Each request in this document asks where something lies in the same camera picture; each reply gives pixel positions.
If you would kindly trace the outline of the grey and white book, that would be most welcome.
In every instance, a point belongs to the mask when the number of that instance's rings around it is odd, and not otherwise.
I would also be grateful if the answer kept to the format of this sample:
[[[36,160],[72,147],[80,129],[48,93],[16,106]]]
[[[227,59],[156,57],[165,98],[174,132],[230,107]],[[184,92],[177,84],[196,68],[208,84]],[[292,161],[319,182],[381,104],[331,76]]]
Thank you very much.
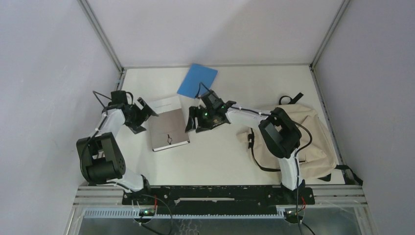
[[[180,98],[173,96],[149,102],[157,116],[148,120],[154,152],[190,143]]]

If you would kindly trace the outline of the blue notebook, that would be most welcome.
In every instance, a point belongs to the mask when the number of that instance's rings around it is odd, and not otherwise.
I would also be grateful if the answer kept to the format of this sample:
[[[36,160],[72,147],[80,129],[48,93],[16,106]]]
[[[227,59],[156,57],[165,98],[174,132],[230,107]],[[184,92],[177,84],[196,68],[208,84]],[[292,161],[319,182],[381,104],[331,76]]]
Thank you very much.
[[[196,98],[212,86],[217,74],[218,70],[199,64],[192,64],[177,90],[177,94]]]

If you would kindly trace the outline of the beige canvas student bag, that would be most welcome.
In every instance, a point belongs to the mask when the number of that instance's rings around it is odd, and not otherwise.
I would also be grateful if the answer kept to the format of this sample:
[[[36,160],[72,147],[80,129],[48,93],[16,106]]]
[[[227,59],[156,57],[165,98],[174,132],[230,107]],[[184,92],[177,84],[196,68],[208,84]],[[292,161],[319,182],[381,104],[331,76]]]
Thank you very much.
[[[298,104],[303,97],[298,93],[295,97],[283,95],[276,106],[267,106],[266,110],[282,108],[293,121],[301,126],[300,149],[298,160],[300,172],[304,179],[331,180],[333,170],[351,170],[344,164],[337,164],[333,142],[328,129],[320,121],[317,111]],[[277,157],[271,154],[259,130],[248,129],[237,135],[238,140],[247,146],[248,156],[262,171],[280,173]]]

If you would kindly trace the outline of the black booklet with gold emblem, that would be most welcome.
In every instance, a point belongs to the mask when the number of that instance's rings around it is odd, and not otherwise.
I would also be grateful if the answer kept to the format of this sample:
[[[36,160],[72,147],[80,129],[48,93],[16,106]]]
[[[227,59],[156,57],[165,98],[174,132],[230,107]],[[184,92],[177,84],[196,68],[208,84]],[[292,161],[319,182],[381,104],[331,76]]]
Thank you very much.
[[[208,120],[209,129],[214,129],[220,125],[228,123],[228,120],[225,117],[213,116]]]

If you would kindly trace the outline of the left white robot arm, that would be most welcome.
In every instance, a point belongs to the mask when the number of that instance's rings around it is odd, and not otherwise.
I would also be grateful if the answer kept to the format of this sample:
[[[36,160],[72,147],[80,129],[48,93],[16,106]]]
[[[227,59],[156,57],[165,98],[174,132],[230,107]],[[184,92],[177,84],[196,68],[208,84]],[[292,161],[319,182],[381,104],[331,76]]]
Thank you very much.
[[[76,142],[81,174],[91,185],[119,186],[134,193],[141,204],[147,204],[153,198],[149,182],[127,168],[115,138],[122,126],[133,134],[146,131],[143,123],[157,113],[141,97],[134,100],[131,92],[113,91],[108,100],[102,105],[101,119],[93,133]]]

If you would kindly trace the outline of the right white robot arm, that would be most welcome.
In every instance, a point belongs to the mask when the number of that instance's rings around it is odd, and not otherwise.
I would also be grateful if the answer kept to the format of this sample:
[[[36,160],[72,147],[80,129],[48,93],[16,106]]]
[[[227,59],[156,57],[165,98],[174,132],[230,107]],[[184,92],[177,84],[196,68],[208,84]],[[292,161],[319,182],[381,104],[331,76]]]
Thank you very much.
[[[199,133],[223,124],[239,124],[258,130],[268,151],[278,159],[283,199],[290,204],[297,203],[305,187],[298,159],[302,150],[301,125],[291,120],[282,108],[243,108],[235,101],[224,102],[213,90],[208,90],[199,99],[202,105],[189,107],[185,131]]]

